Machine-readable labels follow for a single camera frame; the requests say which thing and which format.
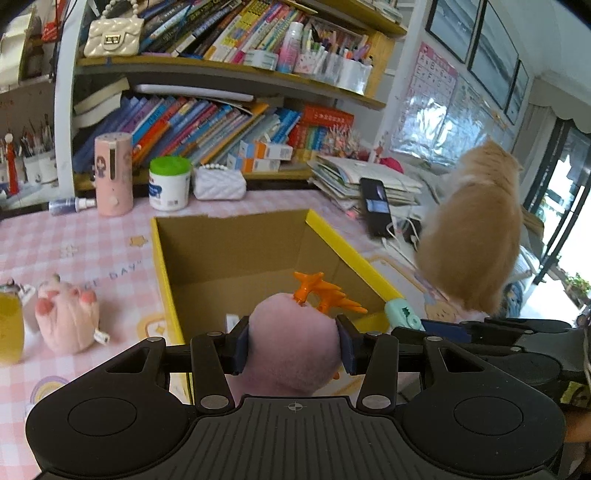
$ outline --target quilted handbag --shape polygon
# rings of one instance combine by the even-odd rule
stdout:
[[[246,180],[238,170],[205,165],[195,171],[193,193],[197,200],[240,200],[246,193]]]
[[[129,0],[133,8],[131,18],[105,18],[116,0],[105,6],[98,20],[90,24],[88,40],[84,47],[86,57],[133,56],[139,52],[139,37],[144,19],[138,18],[137,0]]]

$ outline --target pink plush toy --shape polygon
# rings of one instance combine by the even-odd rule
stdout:
[[[243,373],[228,377],[236,403],[244,394],[309,397],[340,367],[336,321],[293,294],[278,293],[249,318],[248,359]]]
[[[98,330],[99,303],[93,290],[60,281],[58,275],[39,286],[35,317],[47,346],[55,353],[78,353],[109,336]]]

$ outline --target potted plant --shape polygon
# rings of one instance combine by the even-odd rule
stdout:
[[[577,307],[582,307],[587,302],[587,295],[591,291],[591,283],[585,280],[577,272],[574,277],[567,275],[564,291]]]

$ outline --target tablecloth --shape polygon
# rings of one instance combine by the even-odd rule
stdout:
[[[435,317],[442,312],[448,320],[460,319],[457,310],[445,312],[444,303],[432,298],[436,293],[421,289],[408,266],[401,266],[400,258],[396,260],[379,242],[369,239],[358,220],[311,190],[248,192],[238,202],[192,199],[187,208],[172,214],[157,212],[146,199],[140,199],[131,213],[118,218],[103,218],[96,210],[87,210],[59,217],[40,212],[1,222],[0,281],[12,277],[18,283],[38,286],[58,273],[63,280],[94,288],[100,302],[100,328],[111,335],[111,341],[77,355],[56,355],[39,333],[26,332],[21,362],[0,369],[0,478],[30,480],[39,472],[24,430],[25,416],[38,400],[146,336],[168,338],[152,261],[153,216],[222,218],[308,208],[324,217],[400,292],[412,297],[413,289],[418,289],[411,302],[418,315],[426,315],[425,306],[431,302],[438,305],[431,312]],[[431,296],[424,304],[423,295]],[[172,382],[171,391],[183,400],[181,381]]]

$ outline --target cat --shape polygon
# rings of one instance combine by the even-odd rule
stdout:
[[[464,153],[451,191],[427,218],[417,251],[424,278],[465,310],[494,315],[519,255],[517,160],[488,139]]]

